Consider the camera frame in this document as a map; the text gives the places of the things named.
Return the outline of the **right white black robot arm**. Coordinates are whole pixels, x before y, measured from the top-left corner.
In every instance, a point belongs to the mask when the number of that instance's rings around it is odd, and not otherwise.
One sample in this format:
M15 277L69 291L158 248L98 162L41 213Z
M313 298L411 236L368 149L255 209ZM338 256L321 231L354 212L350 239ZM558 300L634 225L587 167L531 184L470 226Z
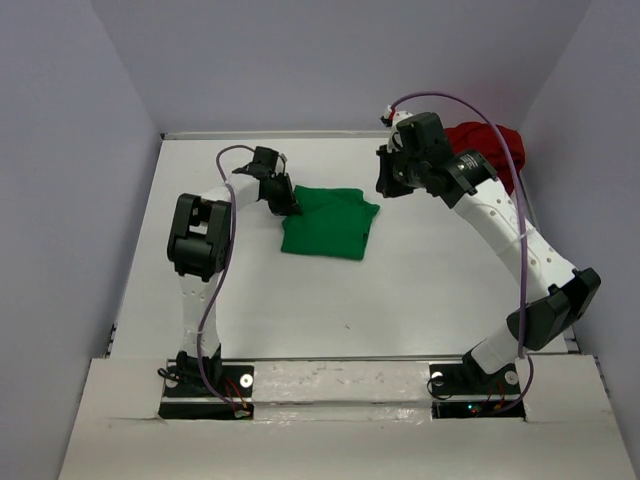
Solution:
M388 142L377 150L376 190L397 198L423 189L441 199L486 241L520 286L523 307L493 334L444 365L434 385L438 397L483 394L521 354L538 352L579 320L601 285L592 268L578 269L526 219L476 150L453 150L437 114L389 113Z

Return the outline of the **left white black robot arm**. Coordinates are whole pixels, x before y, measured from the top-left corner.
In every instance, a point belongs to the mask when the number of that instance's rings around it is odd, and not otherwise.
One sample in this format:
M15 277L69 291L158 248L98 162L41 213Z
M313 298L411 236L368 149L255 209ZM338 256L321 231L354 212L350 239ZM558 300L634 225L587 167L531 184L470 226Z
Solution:
M286 156L271 148L232 145L215 157L222 184L176 201L167 257L181 288L183 336L175 368L162 375L227 404L232 398L218 389L223 362L216 303L229 272L239 212L264 202L275 216L302 213L286 165Z

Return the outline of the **green t shirt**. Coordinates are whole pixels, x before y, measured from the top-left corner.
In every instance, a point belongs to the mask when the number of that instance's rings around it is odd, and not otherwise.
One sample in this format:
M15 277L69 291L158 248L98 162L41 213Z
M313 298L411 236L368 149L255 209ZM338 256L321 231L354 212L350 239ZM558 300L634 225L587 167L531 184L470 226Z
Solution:
M287 254L361 261L380 206L356 188L298 185L299 216L282 221L281 251Z

